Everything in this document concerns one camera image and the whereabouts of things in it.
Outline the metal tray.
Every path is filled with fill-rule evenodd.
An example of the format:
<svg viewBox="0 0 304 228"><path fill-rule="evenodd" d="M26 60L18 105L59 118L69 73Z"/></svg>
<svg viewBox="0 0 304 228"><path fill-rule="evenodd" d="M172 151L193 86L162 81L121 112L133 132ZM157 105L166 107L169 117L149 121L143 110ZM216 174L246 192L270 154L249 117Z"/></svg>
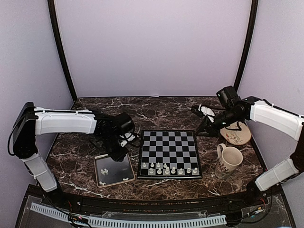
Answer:
<svg viewBox="0 0 304 228"><path fill-rule="evenodd" d="M122 162L113 161L108 154L94 157L96 184L99 188L113 186L135 180L135 174L129 155L127 154ZM101 169L108 169L108 174L101 174ZM105 186L99 185L99 182L105 182Z"/></svg>

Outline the black grey chessboard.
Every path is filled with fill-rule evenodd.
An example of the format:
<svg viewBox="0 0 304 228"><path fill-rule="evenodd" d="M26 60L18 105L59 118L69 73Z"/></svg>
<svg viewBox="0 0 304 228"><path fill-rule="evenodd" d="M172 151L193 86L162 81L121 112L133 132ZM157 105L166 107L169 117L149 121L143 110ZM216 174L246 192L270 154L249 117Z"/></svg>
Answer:
<svg viewBox="0 0 304 228"><path fill-rule="evenodd" d="M192 130L143 130L141 133L141 147L139 150L138 160L138 179L202 179L201 164L197 141L194 131ZM148 171L151 168L151 163L154 163L154 175L149 175ZM159 168L162 169L162 174L158 174L156 167L160 163ZM165 174L163 164L167 163L170 171L172 167L176 167L176 174ZM184 169L184 174L179 175L178 170ZM191 168L191 173L187 173L187 169ZM194 168L198 168L197 173L193 173Z"/></svg>

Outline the white king chess piece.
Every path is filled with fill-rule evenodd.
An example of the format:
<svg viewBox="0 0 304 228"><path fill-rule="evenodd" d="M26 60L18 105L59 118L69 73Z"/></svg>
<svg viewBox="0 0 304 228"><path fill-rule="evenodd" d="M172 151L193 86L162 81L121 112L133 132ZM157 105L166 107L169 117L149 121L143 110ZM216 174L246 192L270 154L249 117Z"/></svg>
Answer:
<svg viewBox="0 0 304 228"><path fill-rule="evenodd" d="M174 167L174 166L172 167L172 169L171 169L171 174L172 174L172 175L175 175L175 174L176 174L176 167Z"/></svg>

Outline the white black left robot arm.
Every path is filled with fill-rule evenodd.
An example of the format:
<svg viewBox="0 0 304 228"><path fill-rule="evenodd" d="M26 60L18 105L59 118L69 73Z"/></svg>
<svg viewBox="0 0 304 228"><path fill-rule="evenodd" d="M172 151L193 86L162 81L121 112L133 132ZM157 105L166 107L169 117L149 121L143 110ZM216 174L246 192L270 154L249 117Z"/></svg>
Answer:
<svg viewBox="0 0 304 228"><path fill-rule="evenodd" d="M83 133L95 135L114 161L128 153L126 145L136 137L134 123L127 113L108 115L94 110L54 110L24 104L10 132L7 150L11 156L23 161L48 199L57 207L67 203L54 174L41 157L36 136L52 133Z"/></svg>

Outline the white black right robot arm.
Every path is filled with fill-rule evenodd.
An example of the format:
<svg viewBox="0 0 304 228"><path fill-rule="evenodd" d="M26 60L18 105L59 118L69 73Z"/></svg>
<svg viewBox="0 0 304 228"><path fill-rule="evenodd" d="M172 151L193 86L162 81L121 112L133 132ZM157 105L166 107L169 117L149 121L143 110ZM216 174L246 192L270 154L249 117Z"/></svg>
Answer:
<svg viewBox="0 0 304 228"><path fill-rule="evenodd" d="M223 101L225 110L214 114L209 107L193 105L191 111L203 120L197 134L217 136L221 129L232 123L248 120L269 126L271 129L259 137L263 149L270 154L279 153L273 167L251 180L242 196L247 206L253 206L263 193L273 186L285 183L304 172L304 117L254 96Z"/></svg>

